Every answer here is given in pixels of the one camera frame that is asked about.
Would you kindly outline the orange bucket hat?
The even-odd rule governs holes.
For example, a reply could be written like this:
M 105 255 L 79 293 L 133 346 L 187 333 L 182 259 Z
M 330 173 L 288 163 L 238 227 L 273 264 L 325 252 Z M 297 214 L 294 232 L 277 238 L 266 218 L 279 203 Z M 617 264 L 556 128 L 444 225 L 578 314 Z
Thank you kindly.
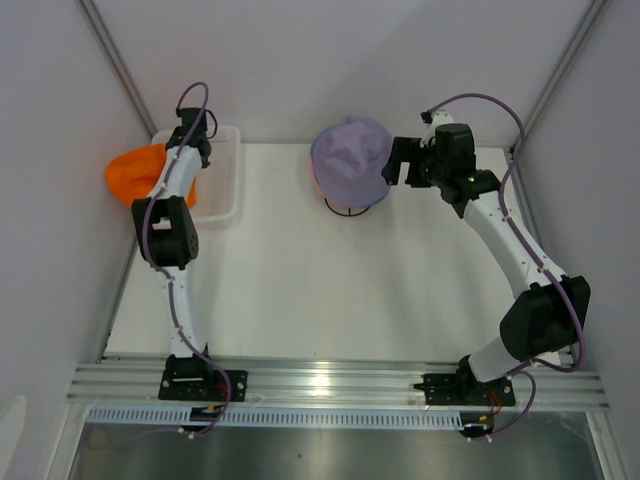
M 126 207 L 132 207 L 135 200 L 153 198 L 156 184 L 165 175 L 166 161 L 164 144 L 132 150 L 108 164 L 105 170 L 107 187 Z

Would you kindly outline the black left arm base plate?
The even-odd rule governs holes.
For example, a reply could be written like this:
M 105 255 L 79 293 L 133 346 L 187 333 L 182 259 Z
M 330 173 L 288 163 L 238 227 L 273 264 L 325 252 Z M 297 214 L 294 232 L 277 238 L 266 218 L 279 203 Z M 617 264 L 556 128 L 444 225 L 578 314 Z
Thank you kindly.
M 246 370 L 227 370 L 229 382 L 215 370 L 167 369 L 162 376 L 158 398 L 165 401 L 243 402 L 248 385 Z

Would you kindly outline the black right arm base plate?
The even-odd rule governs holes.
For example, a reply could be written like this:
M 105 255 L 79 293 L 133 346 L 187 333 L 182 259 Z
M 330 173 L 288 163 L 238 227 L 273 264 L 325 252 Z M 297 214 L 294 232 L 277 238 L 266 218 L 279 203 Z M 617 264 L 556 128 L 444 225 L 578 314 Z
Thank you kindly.
M 505 377 L 486 383 L 457 373 L 424 374 L 413 385 L 424 394 L 427 405 L 433 406 L 506 406 L 516 404 L 512 383 Z

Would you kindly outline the pink bucket hat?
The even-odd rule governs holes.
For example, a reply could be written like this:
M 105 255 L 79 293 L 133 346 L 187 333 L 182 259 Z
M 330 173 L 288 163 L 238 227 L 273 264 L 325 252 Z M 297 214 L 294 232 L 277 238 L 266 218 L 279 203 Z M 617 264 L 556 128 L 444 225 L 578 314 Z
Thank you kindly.
M 314 164 L 314 160 L 313 160 L 313 149 L 310 148 L 309 150 L 309 174 L 310 174 L 310 178 L 311 178 L 311 182 L 315 188 L 315 190 L 317 191 L 317 193 L 324 199 L 329 201 L 330 197 L 326 194 L 326 192 L 323 190 L 323 188 L 321 187 L 317 174 L 316 174 L 316 169 L 315 169 L 315 164 Z

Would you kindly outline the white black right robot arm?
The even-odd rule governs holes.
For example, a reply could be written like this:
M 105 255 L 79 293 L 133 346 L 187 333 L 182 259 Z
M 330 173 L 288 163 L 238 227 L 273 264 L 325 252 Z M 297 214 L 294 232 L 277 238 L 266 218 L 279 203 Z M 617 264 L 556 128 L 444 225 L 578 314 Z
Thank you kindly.
M 426 397 L 442 395 L 446 403 L 485 405 L 509 376 L 543 363 L 547 353 L 582 343 L 591 289 L 584 277 L 568 276 L 549 258 L 508 208 L 497 176 L 477 168 L 468 125 L 432 123 L 421 140 L 411 142 L 410 153 L 408 184 L 439 189 L 485 243 L 514 298 L 496 339 L 462 358 L 451 379 L 425 376 L 419 386 Z

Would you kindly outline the blue bucket hat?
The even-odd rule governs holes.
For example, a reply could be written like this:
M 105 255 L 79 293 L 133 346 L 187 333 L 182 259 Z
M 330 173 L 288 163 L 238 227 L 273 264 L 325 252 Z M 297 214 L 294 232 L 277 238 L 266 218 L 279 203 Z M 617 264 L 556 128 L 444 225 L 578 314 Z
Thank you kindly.
M 330 200 L 348 207 L 370 207 L 390 192 L 381 172 L 389 158 L 389 142 L 338 142 L 318 138 L 311 146 L 319 183 Z

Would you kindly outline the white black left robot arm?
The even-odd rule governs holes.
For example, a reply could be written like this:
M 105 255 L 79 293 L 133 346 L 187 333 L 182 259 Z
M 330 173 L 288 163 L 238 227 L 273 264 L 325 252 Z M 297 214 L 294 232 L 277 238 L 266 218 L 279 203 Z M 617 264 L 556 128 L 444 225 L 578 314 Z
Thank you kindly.
M 140 253 L 159 277 L 169 316 L 170 354 L 158 396 L 241 402 L 247 374 L 223 370 L 211 358 L 191 287 L 199 237 L 187 198 L 196 174 L 210 164 L 218 123 L 204 107 L 178 107 L 176 115 L 180 123 L 160 147 L 158 179 L 145 197 L 132 202 Z M 309 171 L 325 206 L 355 217 L 382 202 L 398 181 L 402 142 L 379 121 L 361 116 L 323 130 L 310 147 Z

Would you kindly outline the lavender bucket hat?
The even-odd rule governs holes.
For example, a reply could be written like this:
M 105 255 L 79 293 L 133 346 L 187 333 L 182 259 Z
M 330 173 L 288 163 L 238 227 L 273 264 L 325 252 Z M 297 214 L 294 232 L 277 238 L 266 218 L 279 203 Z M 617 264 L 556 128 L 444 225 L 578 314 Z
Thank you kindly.
M 343 206 L 367 208 L 382 201 L 390 186 L 382 176 L 393 134 L 379 121 L 346 116 L 326 128 L 310 150 L 316 184 L 325 197 Z

